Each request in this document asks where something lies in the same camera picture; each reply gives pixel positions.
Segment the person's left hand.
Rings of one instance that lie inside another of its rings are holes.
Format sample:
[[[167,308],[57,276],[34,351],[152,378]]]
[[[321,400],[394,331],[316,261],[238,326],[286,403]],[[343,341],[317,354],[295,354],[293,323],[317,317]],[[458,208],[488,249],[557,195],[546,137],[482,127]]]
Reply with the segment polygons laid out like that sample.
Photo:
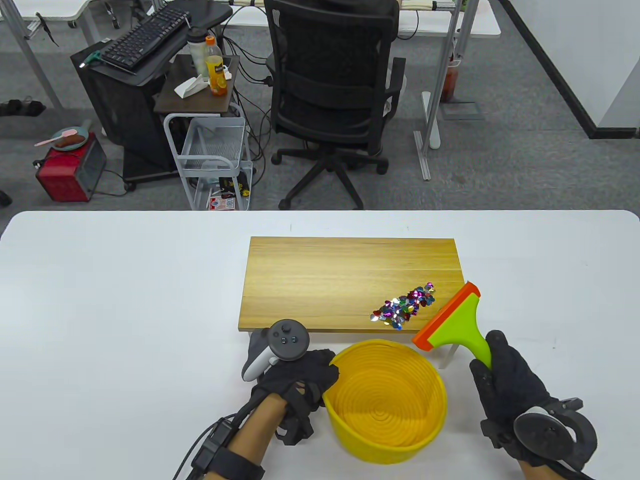
[[[339,368],[332,362],[330,349],[309,350],[293,361],[279,361],[251,390],[251,398],[263,400],[276,394],[286,402],[285,416],[275,434],[286,446],[295,446],[313,435],[310,414],[325,407],[323,395],[339,379]]]

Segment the person's right hand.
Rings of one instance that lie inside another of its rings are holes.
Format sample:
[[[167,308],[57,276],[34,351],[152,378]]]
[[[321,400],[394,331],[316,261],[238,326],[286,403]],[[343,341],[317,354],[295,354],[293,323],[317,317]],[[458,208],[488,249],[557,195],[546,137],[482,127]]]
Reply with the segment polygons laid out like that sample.
[[[478,396],[486,414],[480,423],[482,434],[494,448],[503,449],[517,461],[541,467],[547,460],[531,452],[516,437],[514,422],[521,414],[535,406],[555,402],[544,382],[514,347],[510,346],[501,330],[486,335],[491,352],[491,368],[479,359],[470,362]]]

